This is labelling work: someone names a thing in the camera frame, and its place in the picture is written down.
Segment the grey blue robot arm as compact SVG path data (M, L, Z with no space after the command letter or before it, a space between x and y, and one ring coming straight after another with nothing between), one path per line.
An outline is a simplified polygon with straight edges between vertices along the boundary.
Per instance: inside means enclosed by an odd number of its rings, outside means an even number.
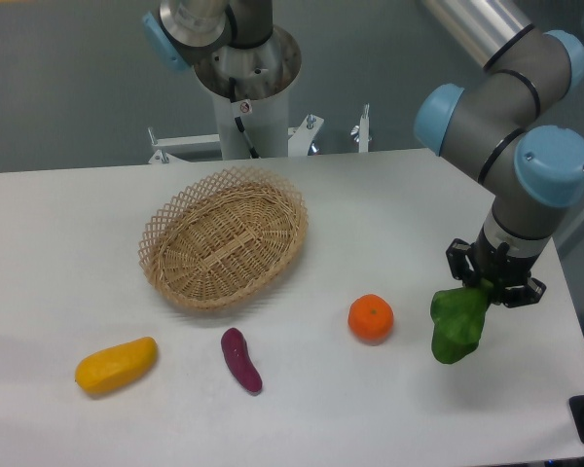
M448 248L451 274L468 287L490 282L495 304L536 304L545 287L531 268L584 192L584 139L536 120L582 81L584 47L562 30L538 30L510 1L426 8L487 73L473 91L434 90L414 122L423 146L494 195L477 239ZM161 60L193 68L210 94L224 158L310 153L322 121L288 125L301 55L274 25L271 2L163 1L142 25Z

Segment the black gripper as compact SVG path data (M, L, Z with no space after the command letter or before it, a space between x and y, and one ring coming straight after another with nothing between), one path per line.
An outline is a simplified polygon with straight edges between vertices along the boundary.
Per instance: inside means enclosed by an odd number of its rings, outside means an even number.
M492 284L508 287L499 299L506 307L536 305L547 290L542 281L530 277L535 241L511 235L496 224L485 224L473 245L453 239L446 257L453 279L464 287L478 285L478 271Z

